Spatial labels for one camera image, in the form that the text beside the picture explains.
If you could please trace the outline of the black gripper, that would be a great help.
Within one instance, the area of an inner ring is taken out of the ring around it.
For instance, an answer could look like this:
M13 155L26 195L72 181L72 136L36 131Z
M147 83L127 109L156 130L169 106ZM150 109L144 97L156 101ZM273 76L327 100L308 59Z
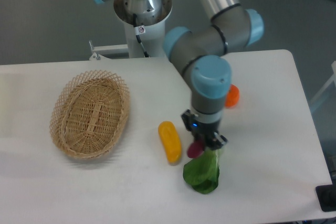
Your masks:
M207 146L210 150L215 151L227 144L227 138L218 132L220 118L204 122L200 116L193 114L191 110L186 110L181 118L186 130L191 132L194 137L193 147L196 150L204 150Z

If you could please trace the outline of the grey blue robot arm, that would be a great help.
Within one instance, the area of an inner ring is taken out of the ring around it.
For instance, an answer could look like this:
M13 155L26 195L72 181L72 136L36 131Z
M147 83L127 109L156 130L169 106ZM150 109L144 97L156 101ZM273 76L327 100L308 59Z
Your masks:
M242 8L239 0L201 2L211 25L198 33L185 27L165 31L171 0L113 0L113 6L124 25L129 57L168 58L192 92L191 107L182 114L186 129L196 143L217 150L227 142L218 128L232 76L223 56L258 41L264 22L255 10Z

